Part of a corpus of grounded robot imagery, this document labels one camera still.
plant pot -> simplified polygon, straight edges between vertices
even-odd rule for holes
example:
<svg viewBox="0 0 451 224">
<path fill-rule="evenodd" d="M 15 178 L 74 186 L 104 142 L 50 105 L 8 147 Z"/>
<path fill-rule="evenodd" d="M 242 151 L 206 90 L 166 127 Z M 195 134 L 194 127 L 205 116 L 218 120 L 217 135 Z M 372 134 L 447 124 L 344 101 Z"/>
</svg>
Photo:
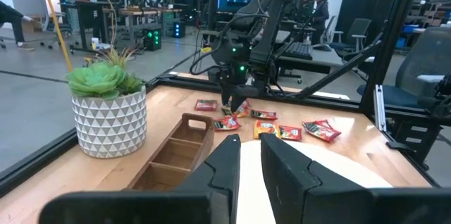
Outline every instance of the plant pot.
<svg viewBox="0 0 451 224">
<path fill-rule="evenodd" d="M 145 87 L 141 92 L 103 100 L 72 97 L 78 144 L 89 156 L 115 158 L 137 151 L 146 139 Z"/>
</svg>

yellow pole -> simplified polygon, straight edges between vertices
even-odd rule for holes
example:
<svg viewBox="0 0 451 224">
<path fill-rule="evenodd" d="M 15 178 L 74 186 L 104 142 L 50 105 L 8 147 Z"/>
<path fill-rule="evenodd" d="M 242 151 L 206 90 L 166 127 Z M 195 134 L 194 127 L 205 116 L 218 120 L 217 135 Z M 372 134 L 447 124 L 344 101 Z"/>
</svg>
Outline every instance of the yellow pole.
<svg viewBox="0 0 451 224">
<path fill-rule="evenodd" d="M 55 9 L 54 9 L 54 5 L 51 3 L 51 0 L 47 0 L 49 2 L 49 6 L 50 6 L 50 11 L 51 11 L 51 17 L 54 19 L 54 24 L 55 24 L 55 28 L 56 28 L 56 34 L 58 34 L 58 39 L 61 43 L 61 47 L 63 48 L 63 54 L 64 54 L 64 58 L 66 59 L 66 64 L 68 66 L 69 72 L 72 72 L 72 64 L 70 63 L 70 59 L 68 56 L 68 51 L 66 49 L 66 43 L 63 40 L 63 36 L 61 35 L 61 31 L 59 30 L 59 25 L 58 25 L 58 18 L 56 18 L 55 15 Z"/>
</svg>

wooden divider compartment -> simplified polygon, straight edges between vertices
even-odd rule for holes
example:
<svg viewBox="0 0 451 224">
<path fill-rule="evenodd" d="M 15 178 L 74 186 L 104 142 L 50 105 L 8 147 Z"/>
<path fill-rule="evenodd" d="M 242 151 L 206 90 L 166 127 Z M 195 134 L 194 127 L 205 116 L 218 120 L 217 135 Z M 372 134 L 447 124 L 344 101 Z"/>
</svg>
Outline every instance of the wooden divider compartment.
<svg viewBox="0 0 451 224">
<path fill-rule="evenodd" d="M 190 121 L 204 128 L 190 126 Z M 168 191 L 177 187 L 209 155 L 214 139 L 210 117 L 184 113 L 127 189 Z"/>
</svg>

gray floor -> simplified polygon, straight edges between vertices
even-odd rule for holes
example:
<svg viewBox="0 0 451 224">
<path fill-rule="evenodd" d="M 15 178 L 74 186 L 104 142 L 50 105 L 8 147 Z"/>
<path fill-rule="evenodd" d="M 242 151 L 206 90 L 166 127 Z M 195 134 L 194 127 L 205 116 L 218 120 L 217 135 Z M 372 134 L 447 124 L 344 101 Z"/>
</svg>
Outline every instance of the gray floor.
<svg viewBox="0 0 451 224">
<path fill-rule="evenodd" d="M 0 37 L 12 39 L 11 31 L 0 30 Z M 144 80 L 150 80 L 186 58 L 194 52 L 196 43 L 195 33 L 192 30 L 187 32 L 189 34 L 183 39 L 164 38 L 162 49 L 146 51 L 137 56 L 128 63 L 128 71 L 135 72 Z M 65 83 L 5 73 L 64 80 L 67 67 L 60 48 L 49 50 L 39 46 L 39 41 L 47 38 L 47 34 L 25 37 L 37 48 L 36 51 L 19 51 L 12 40 L 6 40 L 7 50 L 0 49 L 0 81 L 3 83 L 0 93 L 0 172 L 74 127 L 70 91 Z M 84 55 L 80 52 L 69 55 L 73 67 L 80 67 L 84 63 Z M 397 69 L 403 60 L 403 56 L 393 56 L 385 84 L 395 84 Z M 189 59 L 174 70 L 187 73 L 191 64 L 192 59 Z M 207 57 L 202 61 L 202 68 L 213 64 L 213 60 Z M 283 77 L 279 83 L 286 87 L 305 88 L 326 76 L 298 70 L 293 73 L 302 75 L 302 84 L 297 84 L 296 79 Z M 359 101 L 361 97 L 356 89 L 364 83 L 353 72 L 348 72 L 321 91 L 344 94 Z M 451 129 L 445 128 L 442 135 L 444 139 L 451 139 Z M 451 166 L 443 165 L 451 162 L 449 153 L 451 145 L 446 140 L 438 140 L 426 160 L 431 167 L 429 174 L 442 186 L 451 186 Z"/>
</svg>

computer tower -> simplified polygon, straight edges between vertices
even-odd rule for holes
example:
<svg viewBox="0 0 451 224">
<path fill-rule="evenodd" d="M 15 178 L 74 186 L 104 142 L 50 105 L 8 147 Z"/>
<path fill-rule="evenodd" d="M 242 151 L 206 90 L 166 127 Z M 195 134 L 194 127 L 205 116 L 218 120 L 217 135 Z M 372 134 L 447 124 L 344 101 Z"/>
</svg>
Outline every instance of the computer tower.
<svg viewBox="0 0 451 224">
<path fill-rule="evenodd" d="M 182 23 L 182 22 L 174 23 L 173 37 L 175 37 L 175 38 L 185 37 L 185 29 L 186 29 L 186 24 L 185 23 Z"/>
<path fill-rule="evenodd" d="M 161 29 L 143 30 L 144 47 L 147 51 L 161 49 Z"/>
</svg>

